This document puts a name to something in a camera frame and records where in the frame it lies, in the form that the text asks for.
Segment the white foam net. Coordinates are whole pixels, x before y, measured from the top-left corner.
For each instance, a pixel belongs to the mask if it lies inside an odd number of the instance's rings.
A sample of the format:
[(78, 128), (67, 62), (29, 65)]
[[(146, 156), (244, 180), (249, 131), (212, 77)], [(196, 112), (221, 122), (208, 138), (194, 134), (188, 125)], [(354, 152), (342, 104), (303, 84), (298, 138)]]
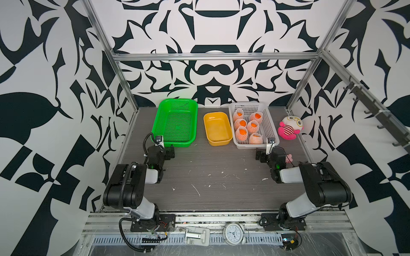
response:
[(263, 144), (263, 136), (259, 133), (252, 133), (249, 137), (249, 143), (251, 145), (262, 145)]

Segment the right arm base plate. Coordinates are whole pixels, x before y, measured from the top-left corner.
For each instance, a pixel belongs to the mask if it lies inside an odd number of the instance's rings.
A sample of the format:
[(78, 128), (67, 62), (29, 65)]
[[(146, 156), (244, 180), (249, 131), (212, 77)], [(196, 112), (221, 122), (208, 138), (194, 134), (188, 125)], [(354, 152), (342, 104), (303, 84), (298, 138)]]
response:
[(280, 216), (279, 213), (263, 213), (258, 225), (265, 231), (304, 231), (306, 228), (305, 218), (291, 218), (287, 215)]

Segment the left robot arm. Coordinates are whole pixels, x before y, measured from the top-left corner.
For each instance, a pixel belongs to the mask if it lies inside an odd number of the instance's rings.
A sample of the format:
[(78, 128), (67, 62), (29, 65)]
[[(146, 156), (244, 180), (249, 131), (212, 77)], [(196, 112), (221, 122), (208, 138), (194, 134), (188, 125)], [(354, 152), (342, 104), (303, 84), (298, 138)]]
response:
[(145, 185), (160, 183), (165, 161), (174, 157), (174, 146), (151, 146), (147, 150), (146, 163), (118, 164), (103, 193), (103, 205), (128, 213), (134, 220), (157, 224), (159, 208), (144, 197)]

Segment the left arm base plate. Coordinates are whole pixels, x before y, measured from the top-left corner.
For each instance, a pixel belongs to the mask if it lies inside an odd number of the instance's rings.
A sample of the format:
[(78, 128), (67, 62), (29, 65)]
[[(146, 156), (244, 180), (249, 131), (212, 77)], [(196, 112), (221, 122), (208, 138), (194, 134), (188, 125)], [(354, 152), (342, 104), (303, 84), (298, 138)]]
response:
[(143, 232), (148, 230), (155, 230), (159, 232), (166, 232), (174, 228), (175, 221), (175, 214), (159, 214), (155, 215), (150, 220), (133, 221), (130, 231)]

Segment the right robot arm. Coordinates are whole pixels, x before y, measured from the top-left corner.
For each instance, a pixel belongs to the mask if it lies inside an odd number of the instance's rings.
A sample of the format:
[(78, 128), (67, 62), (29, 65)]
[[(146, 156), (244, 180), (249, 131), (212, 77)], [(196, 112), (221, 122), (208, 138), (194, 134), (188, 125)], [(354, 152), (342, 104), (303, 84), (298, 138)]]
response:
[(269, 150), (258, 149), (255, 158), (268, 165), (271, 177), (276, 183), (304, 185), (305, 193), (283, 204), (279, 209), (277, 220), (281, 225), (302, 220), (321, 208), (341, 209), (348, 206), (353, 199), (350, 187), (329, 162), (300, 163), (294, 167), (287, 167), (290, 157), (279, 147)]

